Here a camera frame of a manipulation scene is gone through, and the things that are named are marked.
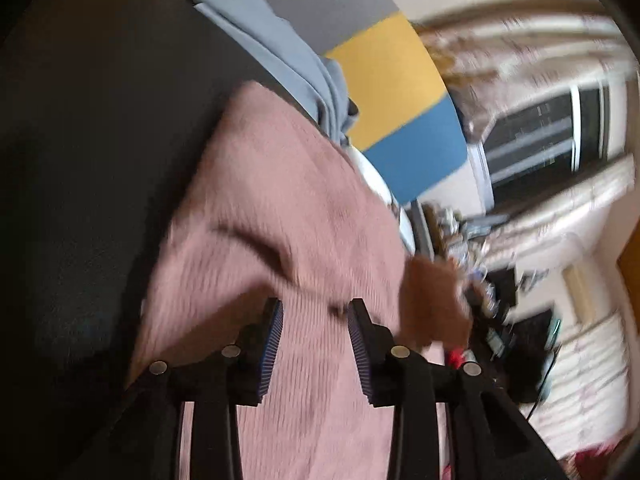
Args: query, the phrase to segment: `gray-blue cloth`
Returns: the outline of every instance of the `gray-blue cloth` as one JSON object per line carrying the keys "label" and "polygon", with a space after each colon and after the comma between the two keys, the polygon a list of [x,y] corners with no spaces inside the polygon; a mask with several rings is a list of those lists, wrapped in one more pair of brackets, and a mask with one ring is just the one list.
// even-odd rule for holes
{"label": "gray-blue cloth", "polygon": [[265,0],[194,0],[287,89],[322,132],[344,143],[357,118],[340,65],[318,56]]}

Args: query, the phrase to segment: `black cable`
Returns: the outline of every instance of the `black cable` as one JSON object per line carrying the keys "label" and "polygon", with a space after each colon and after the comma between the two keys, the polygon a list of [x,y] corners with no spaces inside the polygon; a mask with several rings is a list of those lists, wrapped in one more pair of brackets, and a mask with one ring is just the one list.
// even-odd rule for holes
{"label": "black cable", "polygon": [[562,345],[558,345],[558,347],[554,351],[554,358],[551,359],[551,364],[549,366],[549,369],[546,371],[545,377],[542,379],[542,384],[540,384],[540,387],[538,389],[538,396],[536,398],[536,402],[533,404],[533,407],[532,407],[531,411],[529,412],[529,415],[527,415],[527,422],[529,421],[529,419],[531,418],[531,415],[533,415],[533,412],[536,410],[536,408],[538,407],[538,405],[540,403],[540,397],[542,397],[542,390],[545,389],[546,380],[549,378],[549,374],[551,373],[551,370],[553,370],[554,365],[556,364],[556,361],[558,360],[558,352],[560,351],[561,348],[562,348]]}

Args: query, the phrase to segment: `pink garment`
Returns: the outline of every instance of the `pink garment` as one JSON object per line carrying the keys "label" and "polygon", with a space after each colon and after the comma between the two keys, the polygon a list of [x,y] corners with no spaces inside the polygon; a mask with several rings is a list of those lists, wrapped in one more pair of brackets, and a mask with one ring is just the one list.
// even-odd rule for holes
{"label": "pink garment", "polygon": [[239,407],[247,480],[386,478],[392,408],[362,394],[346,322],[364,298],[396,332],[398,225],[341,150],[255,82],[232,97],[175,213],[130,368],[194,362],[284,304],[269,393]]}

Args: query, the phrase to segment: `blue fabric panel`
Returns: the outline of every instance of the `blue fabric panel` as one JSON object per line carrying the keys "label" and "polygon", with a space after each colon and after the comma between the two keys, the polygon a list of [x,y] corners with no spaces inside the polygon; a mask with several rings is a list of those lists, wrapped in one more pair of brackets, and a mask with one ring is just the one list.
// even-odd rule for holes
{"label": "blue fabric panel", "polygon": [[401,204],[456,171],[466,161],[466,142],[449,94],[364,155]]}

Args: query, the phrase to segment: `silver screw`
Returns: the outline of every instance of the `silver screw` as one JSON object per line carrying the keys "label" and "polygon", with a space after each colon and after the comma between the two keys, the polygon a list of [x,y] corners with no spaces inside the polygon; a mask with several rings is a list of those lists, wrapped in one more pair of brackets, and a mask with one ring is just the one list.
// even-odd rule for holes
{"label": "silver screw", "polygon": [[164,361],[156,361],[154,363],[151,363],[151,365],[149,366],[149,371],[153,375],[162,375],[166,372],[167,368],[168,366]]}
{"label": "silver screw", "polygon": [[391,355],[398,359],[404,359],[405,357],[409,357],[410,353],[411,351],[406,346],[402,346],[402,345],[396,345],[391,349]]}
{"label": "silver screw", "polygon": [[240,355],[240,347],[236,345],[227,345],[222,349],[223,357],[238,357]]}
{"label": "silver screw", "polygon": [[482,373],[482,368],[478,363],[469,362],[462,365],[462,371],[467,375],[476,377]]}

